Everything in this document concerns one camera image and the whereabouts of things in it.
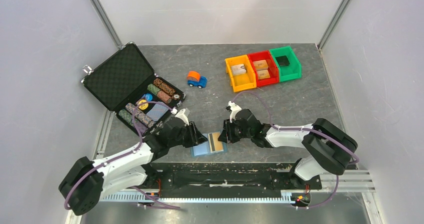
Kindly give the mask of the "blue card holder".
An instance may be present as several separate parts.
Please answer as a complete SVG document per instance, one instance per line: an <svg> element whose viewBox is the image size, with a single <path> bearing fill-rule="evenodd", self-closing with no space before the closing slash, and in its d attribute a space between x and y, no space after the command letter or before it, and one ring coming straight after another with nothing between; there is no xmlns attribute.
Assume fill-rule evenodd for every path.
<svg viewBox="0 0 424 224"><path fill-rule="evenodd" d="M208 134L209 133L203 133L203 135L206 136L207 139L208 139ZM210 153L209 139L208 139L207 142L204 142L200 145L191 147L190 152L191 152L192 157L200 157L200 156L208 156L208 155L212 155L212 154L226 153L227 152L227 144L224 143L224 152Z"/></svg>

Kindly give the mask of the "gold VIP card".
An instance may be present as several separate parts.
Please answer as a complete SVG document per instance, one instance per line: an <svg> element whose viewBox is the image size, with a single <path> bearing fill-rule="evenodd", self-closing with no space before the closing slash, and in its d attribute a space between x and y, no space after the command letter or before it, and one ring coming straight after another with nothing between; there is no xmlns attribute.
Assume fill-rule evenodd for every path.
<svg viewBox="0 0 424 224"><path fill-rule="evenodd" d="M259 80L268 79L271 77L267 69L258 70L256 73Z"/></svg>

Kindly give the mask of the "gold striped card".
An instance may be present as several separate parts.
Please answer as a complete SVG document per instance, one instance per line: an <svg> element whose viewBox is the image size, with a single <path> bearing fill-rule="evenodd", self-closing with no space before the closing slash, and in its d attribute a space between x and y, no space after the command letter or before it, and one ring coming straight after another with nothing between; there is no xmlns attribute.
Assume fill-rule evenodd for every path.
<svg viewBox="0 0 424 224"><path fill-rule="evenodd" d="M216 152L224 152L225 146L222 141L219 140L220 132L213 132L208 134L208 141L209 141L209 152L210 153L216 153Z"/></svg>

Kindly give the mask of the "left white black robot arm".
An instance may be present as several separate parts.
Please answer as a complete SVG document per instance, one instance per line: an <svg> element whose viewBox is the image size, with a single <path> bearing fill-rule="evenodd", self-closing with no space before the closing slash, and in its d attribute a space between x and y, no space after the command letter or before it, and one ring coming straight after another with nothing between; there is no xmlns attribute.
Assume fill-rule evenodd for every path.
<svg viewBox="0 0 424 224"><path fill-rule="evenodd" d="M151 188L157 182L157 174L150 166L152 161L166 155L172 147L191 148L207 140L193 121L186 123L171 117L124 151L97 160L81 157L59 184L64 208L80 216L109 194L133 186Z"/></svg>

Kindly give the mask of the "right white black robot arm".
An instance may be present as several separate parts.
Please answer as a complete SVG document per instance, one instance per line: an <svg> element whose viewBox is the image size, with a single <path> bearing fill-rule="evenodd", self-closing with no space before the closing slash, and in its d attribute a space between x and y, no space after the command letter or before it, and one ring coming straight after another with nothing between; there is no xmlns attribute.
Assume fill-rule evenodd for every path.
<svg viewBox="0 0 424 224"><path fill-rule="evenodd" d="M218 139L229 144L249 139L260 148L306 149L309 156L301 158L290 170L288 180L295 188L302 188L325 172L341 176L348 165L358 162L357 142L324 118L305 126L279 126L262 123L249 109L242 109L224 120Z"/></svg>

